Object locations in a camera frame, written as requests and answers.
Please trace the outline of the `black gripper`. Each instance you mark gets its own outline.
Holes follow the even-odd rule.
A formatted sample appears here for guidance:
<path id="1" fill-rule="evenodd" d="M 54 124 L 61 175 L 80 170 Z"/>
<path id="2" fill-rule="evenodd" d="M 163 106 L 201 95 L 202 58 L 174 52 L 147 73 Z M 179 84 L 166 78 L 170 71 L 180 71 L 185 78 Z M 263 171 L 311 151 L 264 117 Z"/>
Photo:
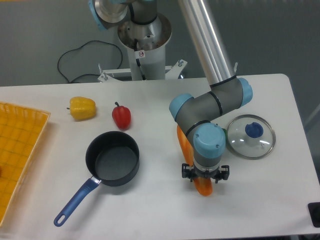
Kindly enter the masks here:
<path id="1" fill-rule="evenodd" d="M 230 166 L 223 165 L 221 168 L 209 170 L 208 168 L 200 169 L 196 166 L 190 166 L 187 163 L 183 163 L 181 166 L 181 176 L 183 179 L 189 179 L 193 182 L 197 178 L 214 179 L 217 184 L 219 181 L 227 181 L 230 176 Z"/>

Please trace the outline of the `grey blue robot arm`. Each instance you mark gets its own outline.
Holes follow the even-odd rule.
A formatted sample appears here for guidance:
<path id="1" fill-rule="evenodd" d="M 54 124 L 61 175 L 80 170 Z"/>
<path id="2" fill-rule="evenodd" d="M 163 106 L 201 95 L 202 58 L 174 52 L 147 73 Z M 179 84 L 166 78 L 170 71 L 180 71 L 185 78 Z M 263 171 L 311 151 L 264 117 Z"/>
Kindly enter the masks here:
<path id="1" fill-rule="evenodd" d="M 194 151 L 193 163 L 183 164 L 181 174 L 191 180 L 227 180 L 229 167 L 220 166 L 226 137 L 213 120 L 249 103 L 253 90 L 247 80 L 237 77 L 208 1 L 181 0 L 178 4 L 210 85 L 207 93 L 198 97 L 181 94 L 169 105 L 174 121 Z M 168 19 L 158 12 L 155 0 L 91 0 L 88 5 L 100 29 L 117 27 L 118 38 L 127 48 L 134 81 L 168 76 L 165 46 L 172 29 Z"/>

